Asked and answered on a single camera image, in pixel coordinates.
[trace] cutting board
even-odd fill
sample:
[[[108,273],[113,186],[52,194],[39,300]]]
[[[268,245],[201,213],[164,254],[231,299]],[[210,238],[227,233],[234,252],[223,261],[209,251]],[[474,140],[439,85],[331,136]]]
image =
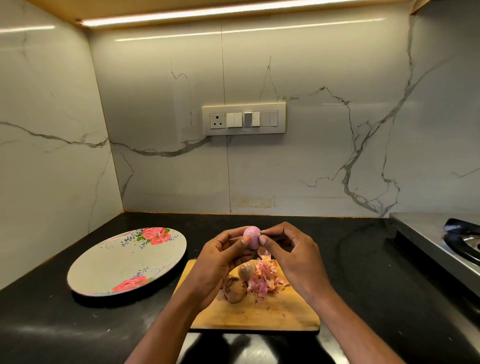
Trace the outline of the cutting board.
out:
[[[182,284],[195,264],[189,260],[175,290]],[[277,273],[285,279],[277,265]],[[238,277],[237,268],[230,272]],[[213,302],[198,314],[192,329],[318,331],[320,319],[291,286],[280,293],[268,293],[259,304],[256,295],[247,294],[239,303],[228,303],[220,290]]]

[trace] kitchen counter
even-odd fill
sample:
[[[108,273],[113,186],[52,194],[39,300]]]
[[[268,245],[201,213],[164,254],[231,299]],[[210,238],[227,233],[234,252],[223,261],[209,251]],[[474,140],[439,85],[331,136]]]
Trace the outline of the kitchen counter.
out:
[[[151,213],[119,215],[0,291],[2,362],[123,363],[206,241],[225,229],[284,220],[313,237],[336,291],[407,363],[480,363],[479,298],[386,219]],[[149,226],[187,238],[187,253],[170,272],[119,296],[70,291],[68,269],[85,250]],[[290,363],[299,355],[347,362],[324,325],[318,334],[189,333],[179,362]]]

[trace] marble backsplash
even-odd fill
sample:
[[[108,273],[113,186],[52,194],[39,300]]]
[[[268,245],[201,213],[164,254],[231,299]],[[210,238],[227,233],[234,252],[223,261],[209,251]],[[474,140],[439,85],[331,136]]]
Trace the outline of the marble backsplash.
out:
[[[124,208],[480,211],[480,3],[410,6],[92,35]],[[203,135],[202,105],[278,100],[285,135]]]
[[[122,212],[85,35],[0,2],[0,289]]]

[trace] person's right hand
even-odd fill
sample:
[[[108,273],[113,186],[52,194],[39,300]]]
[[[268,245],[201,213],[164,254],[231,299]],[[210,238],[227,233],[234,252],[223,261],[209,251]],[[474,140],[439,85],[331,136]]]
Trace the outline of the person's right hand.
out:
[[[310,236],[288,222],[282,222],[260,233],[260,244],[275,256],[288,282],[307,303],[328,298],[334,292],[320,250]],[[293,245],[291,253],[282,249],[270,237],[287,238],[287,243]]]

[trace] floral plate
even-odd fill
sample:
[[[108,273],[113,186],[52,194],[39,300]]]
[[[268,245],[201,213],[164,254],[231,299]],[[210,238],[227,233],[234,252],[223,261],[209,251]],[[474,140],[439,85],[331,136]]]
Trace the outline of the floral plate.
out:
[[[163,276],[182,258],[185,237],[168,228],[145,228],[113,236],[88,249],[72,264],[70,288],[84,296],[111,296]]]

